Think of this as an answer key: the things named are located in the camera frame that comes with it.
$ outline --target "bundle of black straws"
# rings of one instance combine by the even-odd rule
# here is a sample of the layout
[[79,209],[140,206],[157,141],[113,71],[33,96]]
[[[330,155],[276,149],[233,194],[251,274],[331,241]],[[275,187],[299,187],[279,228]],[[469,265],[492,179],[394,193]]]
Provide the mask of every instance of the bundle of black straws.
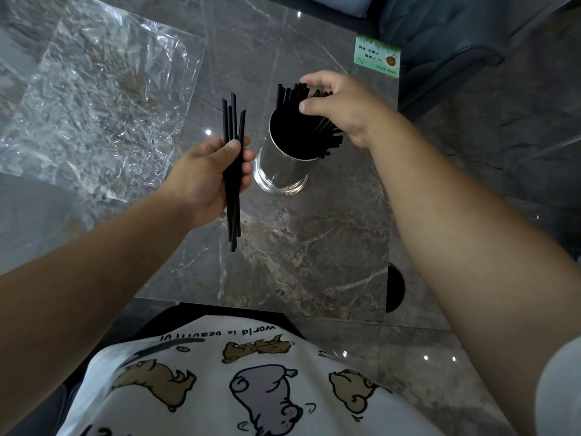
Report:
[[[222,115],[224,118],[224,145],[230,140],[237,139],[244,144],[244,121],[246,110],[240,113],[240,128],[236,125],[236,95],[232,94],[231,104],[222,99]],[[240,186],[242,183],[242,152],[224,171],[226,184],[226,215],[228,218],[228,240],[230,251],[236,251],[236,238],[240,237]]]
[[[326,97],[333,92],[317,90],[313,97]],[[329,156],[331,148],[338,148],[343,136],[329,119],[307,116],[299,111],[299,103],[309,97],[306,84],[295,84],[294,88],[278,85],[277,108],[272,113],[270,132],[272,140],[284,153],[300,160]]]

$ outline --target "left hand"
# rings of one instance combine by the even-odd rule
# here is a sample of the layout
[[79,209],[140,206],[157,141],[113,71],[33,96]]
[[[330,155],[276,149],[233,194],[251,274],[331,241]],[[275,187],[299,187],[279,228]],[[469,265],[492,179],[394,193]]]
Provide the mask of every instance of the left hand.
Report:
[[[250,138],[244,137],[244,146],[250,143]],[[192,147],[156,191],[185,211],[191,230],[212,222],[226,207],[222,173],[234,162],[241,147],[236,139],[223,144],[222,137],[217,136]],[[251,150],[244,150],[240,192],[251,186],[254,158]]]

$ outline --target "hand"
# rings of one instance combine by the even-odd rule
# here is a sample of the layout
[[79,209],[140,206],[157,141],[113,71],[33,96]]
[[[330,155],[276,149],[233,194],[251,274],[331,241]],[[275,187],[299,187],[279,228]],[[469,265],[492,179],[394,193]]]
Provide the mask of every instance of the hand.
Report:
[[[244,137],[244,146],[250,143],[250,138]],[[222,173],[236,159],[240,149],[240,142],[236,139],[223,146],[219,136],[192,147],[156,192],[185,211],[190,229],[207,225],[226,207]],[[254,158],[251,150],[244,150],[240,192],[251,186]]]
[[305,99],[299,105],[301,113],[329,118],[359,147],[369,148],[369,131],[375,123],[384,121],[386,114],[397,115],[350,76],[324,70],[305,75],[300,82],[333,92],[331,96]]

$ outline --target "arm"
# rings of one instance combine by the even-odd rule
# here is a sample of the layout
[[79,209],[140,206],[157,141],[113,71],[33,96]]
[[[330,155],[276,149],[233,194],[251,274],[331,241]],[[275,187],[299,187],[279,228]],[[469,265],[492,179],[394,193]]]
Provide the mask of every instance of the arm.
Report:
[[333,72],[301,104],[371,151],[405,247],[506,417],[534,434],[548,360],[581,335],[581,270],[550,237],[432,147],[403,116]]
[[[222,172],[240,143],[221,147],[221,138],[195,146],[149,197],[0,276],[0,434],[83,361],[185,235],[224,209]],[[244,153],[242,190],[251,184],[253,156]]]

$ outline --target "person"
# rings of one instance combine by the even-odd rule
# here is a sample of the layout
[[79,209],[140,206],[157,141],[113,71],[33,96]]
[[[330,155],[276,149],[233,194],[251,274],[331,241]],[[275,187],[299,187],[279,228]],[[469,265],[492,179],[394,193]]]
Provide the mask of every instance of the person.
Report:
[[[334,92],[301,112],[371,152],[405,247],[514,429],[579,434],[579,266],[352,78],[300,81]],[[190,230],[218,217],[222,172],[241,149],[194,146],[149,197],[0,277],[0,432],[67,379]],[[241,191],[254,154],[243,156]],[[441,434],[292,325],[180,312],[91,360],[59,435]]]

